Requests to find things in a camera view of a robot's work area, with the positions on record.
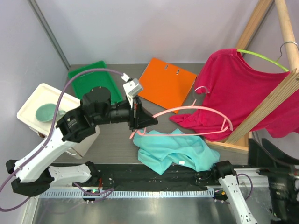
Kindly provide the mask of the pink plastic hanger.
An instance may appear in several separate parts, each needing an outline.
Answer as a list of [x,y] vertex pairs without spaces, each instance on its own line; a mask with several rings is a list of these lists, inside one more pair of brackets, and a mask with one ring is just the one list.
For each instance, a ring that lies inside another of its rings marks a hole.
[[[207,87],[205,86],[199,86],[195,87],[195,90],[193,94],[199,94],[199,92],[205,92],[206,94],[209,94],[210,91]],[[204,107],[204,106],[198,106],[195,105],[196,102],[193,102],[192,105],[188,106],[181,106],[179,107],[178,110],[194,110],[197,109],[194,113],[189,114],[175,114],[169,117],[170,121],[174,122],[175,124],[191,129],[195,132],[195,134],[184,134],[182,132],[172,132],[171,134],[165,134],[165,133],[159,133],[159,132],[146,132],[144,129],[136,130],[134,131],[129,139],[132,139],[134,136],[136,137],[135,140],[137,140],[137,137],[166,137],[166,136],[171,136],[174,135],[174,137],[182,137],[182,136],[203,136],[203,137],[208,137],[209,140],[212,140],[213,138],[216,139],[221,139],[221,137],[225,137],[226,134],[228,134],[228,130],[233,131],[234,127],[231,122],[231,120],[226,117],[224,114],[221,112]],[[160,113],[157,113],[153,115],[154,118],[161,117],[162,115],[165,115],[167,113],[173,112],[176,110],[169,109],[169,110],[164,110]],[[212,119],[211,123],[209,123],[208,118],[204,118],[204,115],[210,116],[210,119]]]

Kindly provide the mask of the teal t shirt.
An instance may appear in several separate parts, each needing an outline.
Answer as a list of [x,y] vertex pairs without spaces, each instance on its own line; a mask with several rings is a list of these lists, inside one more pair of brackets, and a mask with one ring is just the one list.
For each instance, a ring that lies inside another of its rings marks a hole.
[[155,130],[144,136],[136,133],[133,143],[139,147],[138,160],[159,175],[173,163],[199,172],[209,170],[220,159],[199,136],[186,136],[178,128],[170,135]]

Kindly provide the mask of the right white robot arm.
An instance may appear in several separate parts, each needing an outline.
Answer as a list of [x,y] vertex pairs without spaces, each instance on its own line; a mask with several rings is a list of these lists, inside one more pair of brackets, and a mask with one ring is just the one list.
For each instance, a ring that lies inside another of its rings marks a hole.
[[[248,165],[256,169],[256,176],[249,177],[250,186],[266,185],[271,198],[271,212],[276,220],[272,224],[297,224],[299,222],[299,161],[267,139],[262,144],[249,140]],[[240,173],[229,161],[213,165],[211,179],[221,185],[237,224],[256,224],[257,219],[250,211],[238,184]]]

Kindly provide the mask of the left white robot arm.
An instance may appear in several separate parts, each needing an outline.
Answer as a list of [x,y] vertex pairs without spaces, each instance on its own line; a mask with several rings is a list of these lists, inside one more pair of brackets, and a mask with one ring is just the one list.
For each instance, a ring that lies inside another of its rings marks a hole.
[[111,105],[110,90],[94,87],[83,96],[79,107],[68,111],[53,132],[22,160],[6,162],[7,171],[16,179],[11,182],[14,193],[37,196],[51,186],[95,186],[101,174],[88,161],[78,166],[54,167],[52,162],[68,149],[96,133],[98,125],[127,122],[131,131],[158,124],[138,97]]

